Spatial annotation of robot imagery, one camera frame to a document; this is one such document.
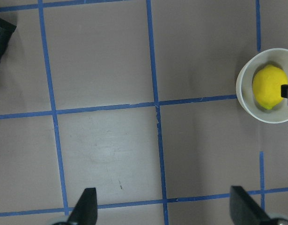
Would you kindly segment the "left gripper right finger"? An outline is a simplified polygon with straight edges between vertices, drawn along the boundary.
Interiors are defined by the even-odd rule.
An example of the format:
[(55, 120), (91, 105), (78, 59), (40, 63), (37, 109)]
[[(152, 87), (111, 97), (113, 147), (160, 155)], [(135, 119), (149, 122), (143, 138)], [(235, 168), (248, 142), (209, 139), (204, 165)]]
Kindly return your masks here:
[(275, 224), (242, 186), (231, 186), (229, 194), (229, 214), (234, 225)]

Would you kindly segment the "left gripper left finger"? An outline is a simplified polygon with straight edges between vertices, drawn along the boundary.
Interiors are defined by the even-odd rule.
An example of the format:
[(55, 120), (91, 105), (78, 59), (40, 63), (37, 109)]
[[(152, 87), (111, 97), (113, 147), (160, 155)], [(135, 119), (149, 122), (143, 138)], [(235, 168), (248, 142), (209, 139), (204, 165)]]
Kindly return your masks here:
[(65, 225), (95, 225), (97, 223), (96, 188), (84, 189)]

